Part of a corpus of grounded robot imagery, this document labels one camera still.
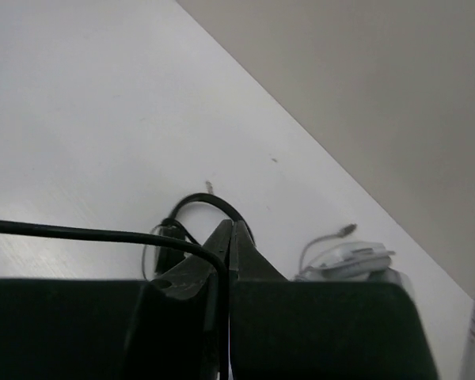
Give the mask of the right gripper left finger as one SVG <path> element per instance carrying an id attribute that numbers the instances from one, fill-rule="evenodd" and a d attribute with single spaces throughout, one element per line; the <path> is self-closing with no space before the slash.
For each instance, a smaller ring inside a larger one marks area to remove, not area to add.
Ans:
<path id="1" fill-rule="evenodd" d="M 0 279 L 0 379 L 226 379 L 231 223 L 205 245 L 0 220 L 0 234 L 156 245 L 188 258 L 158 279 Z"/>

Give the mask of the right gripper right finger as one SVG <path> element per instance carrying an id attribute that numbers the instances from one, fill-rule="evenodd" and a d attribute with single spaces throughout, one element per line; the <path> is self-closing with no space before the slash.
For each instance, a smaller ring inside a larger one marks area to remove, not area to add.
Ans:
<path id="1" fill-rule="evenodd" d="M 236 379 L 435 379 L 413 300 L 387 282 L 294 282 L 243 222 L 230 248 L 230 366 Z"/>

